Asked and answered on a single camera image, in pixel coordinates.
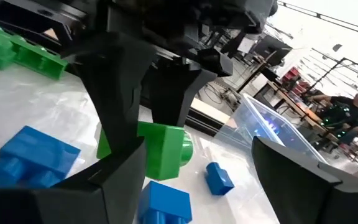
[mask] person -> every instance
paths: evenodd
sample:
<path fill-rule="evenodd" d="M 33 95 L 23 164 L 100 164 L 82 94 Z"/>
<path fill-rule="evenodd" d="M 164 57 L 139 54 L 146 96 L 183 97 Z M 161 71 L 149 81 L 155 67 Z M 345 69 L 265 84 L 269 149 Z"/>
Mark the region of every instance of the person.
<path fill-rule="evenodd" d="M 310 96 L 309 100 L 322 101 L 325 100 L 330 103 L 343 103 L 349 106 L 349 111 L 346 113 L 347 119 L 346 122 L 342 125 L 343 129 L 349 130 L 343 137 L 339 139 L 340 143 L 350 144 L 355 137 L 358 136 L 358 94 L 351 99 L 345 96 L 327 96 L 327 95 L 316 95 Z M 325 141 L 319 142 L 319 149 L 323 147 L 322 143 Z"/>

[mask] blue block stud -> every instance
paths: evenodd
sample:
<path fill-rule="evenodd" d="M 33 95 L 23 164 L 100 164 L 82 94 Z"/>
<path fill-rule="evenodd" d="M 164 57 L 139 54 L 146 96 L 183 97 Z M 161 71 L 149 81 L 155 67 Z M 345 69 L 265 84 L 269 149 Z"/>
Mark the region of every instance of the blue block stud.
<path fill-rule="evenodd" d="M 225 195 L 234 188 L 226 170 L 220 168 L 217 162 L 208 164 L 206 171 L 206 182 L 213 195 Z"/>
<path fill-rule="evenodd" d="M 45 188 L 62 181 L 80 150 L 24 126 L 0 150 L 0 187 Z"/>
<path fill-rule="evenodd" d="M 192 219 L 189 194 L 154 181 L 143 189 L 137 212 L 141 224 L 186 224 Z"/>

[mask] transparent bin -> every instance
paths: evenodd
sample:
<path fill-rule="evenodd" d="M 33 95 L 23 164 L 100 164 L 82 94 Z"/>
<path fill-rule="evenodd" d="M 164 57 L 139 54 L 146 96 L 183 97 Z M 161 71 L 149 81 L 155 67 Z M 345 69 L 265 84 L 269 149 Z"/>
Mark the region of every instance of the transparent bin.
<path fill-rule="evenodd" d="M 251 154 L 252 138 L 261 136 L 326 162 L 284 117 L 245 95 L 240 107 L 215 135 L 210 158 L 227 170 L 235 187 L 226 194 L 235 222 L 278 223 L 260 185 Z"/>

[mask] white surface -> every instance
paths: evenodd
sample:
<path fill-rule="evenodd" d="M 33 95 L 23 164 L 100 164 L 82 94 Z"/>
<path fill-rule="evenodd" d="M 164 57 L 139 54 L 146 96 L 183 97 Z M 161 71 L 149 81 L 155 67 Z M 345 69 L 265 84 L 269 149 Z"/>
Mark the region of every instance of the white surface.
<path fill-rule="evenodd" d="M 150 110 L 141 107 L 139 119 L 152 121 Z M 99 119 L 78 77 L 65 73 L 57 82 L 18 65 L 0 71 L 0 147 L 24 125 L 81 149 L 71 174 L 96 162 Z M 247 154 L 185 129 L 193 140 L 193 157 L 179 178 L 162 183 L 190 193 L 191 223 L 277 223 Z M 226 196 L 209 192 L 204 172 L 211 161 L 219 162 L 236 185 Z"/>

